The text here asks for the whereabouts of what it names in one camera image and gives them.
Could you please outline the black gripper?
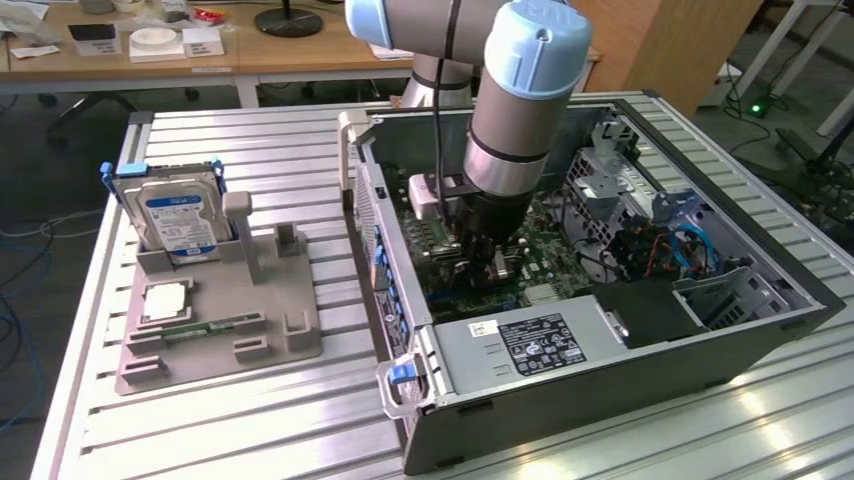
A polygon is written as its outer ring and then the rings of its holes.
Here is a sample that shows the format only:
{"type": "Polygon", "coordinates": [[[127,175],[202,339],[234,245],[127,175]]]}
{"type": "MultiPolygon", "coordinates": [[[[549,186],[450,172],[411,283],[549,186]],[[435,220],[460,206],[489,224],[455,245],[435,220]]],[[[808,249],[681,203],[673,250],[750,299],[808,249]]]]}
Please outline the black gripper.
{"type": "Polygon", "coordinates": [[[457,238],[465,251],[492,251],[521,228],[533,193],[498,196],[473,193],[460,198],[457,238]]]}

